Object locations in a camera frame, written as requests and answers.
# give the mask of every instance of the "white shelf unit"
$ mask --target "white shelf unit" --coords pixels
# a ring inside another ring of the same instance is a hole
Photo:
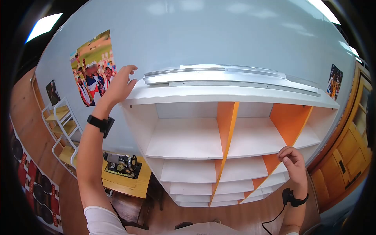
[[[120,105],[141,154],[176,204],[215,207],[262,200],[287,180],[283,164],[270,172],[273,169],[270,165],[267,168],[263,159],[286,146],[270,119],[275,104],[320,106],[312,109],[315,118],[309,118],[294,144],[308,158],[312,156],[339,107],[323,91],[319,93],[314,97],[232,86],[144,86],[140,81]],[[217,107],[219,102],[237,101],[240,103],[229,152],[212,195],[217,163],[223,159]],[[252,180],[262,177],[268,178],[255,188]]]

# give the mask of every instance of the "wrist-mounted device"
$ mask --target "wrist-mounted device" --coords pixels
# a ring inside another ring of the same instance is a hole
[[[92,115],[88,117],[88,123],[92,124],[99,128],[100,132],[104,133],[103,139],[105,139],[110,131],[112,124],[115,122],[115,119],[108,117],[108,119],[100,120]]]

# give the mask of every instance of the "light blue wall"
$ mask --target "light blue wall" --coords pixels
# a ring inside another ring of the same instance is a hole
[[[137,79],[155,69],[185,64],[245,65],[311,80],[325,90],[335,64],[343,81],[334,123],[352,85],[355,58],[350,48],[335,26],[305,0],[91,0],[57,31],[36,68],[43,101],[50,102],[45,87],[54,79],[82,129],[94,107],[81,101],[70,55],[108,29],[117,68],[137,65]],[[137,154],[120,107],[110,116],[115,123],[103,148]]]

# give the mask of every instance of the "wooden table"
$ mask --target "wooden table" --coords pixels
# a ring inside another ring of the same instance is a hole
[[[144,158],[137,156],[138,162],[142,163],[138,179],[119,176],[105,171],[107,161],[103,159],[102,164],[102,182],[105,188],[114,190],[132,197],[146,198],[147,187],[150,181],[152,171],[145,162]]]

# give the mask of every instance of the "poster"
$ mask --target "poster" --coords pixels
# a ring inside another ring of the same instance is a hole
[[[44,225],[63,234],[59,206],[59,186],[39,169],[31,159],[13,128],[9,118],[10,142],[13,152],[12,164],[18,173],[26,200],[38,220]]]
[[[58,91],[56,90],[55,81],[52,80],[47,86],[46,86],[48,97],[50,98],[51,104],[55,105],[60,101],[60,97],[58,94]]]
[[[94,106],[117,74],[110,30],[80,46],[70,55],[70,63],[82,102]]]
[[[326,93],[333,99],[337,100],[338,93],[342,83],[343,73],[339,68],[332,64],[332,69],[329,76],[328,87]]]

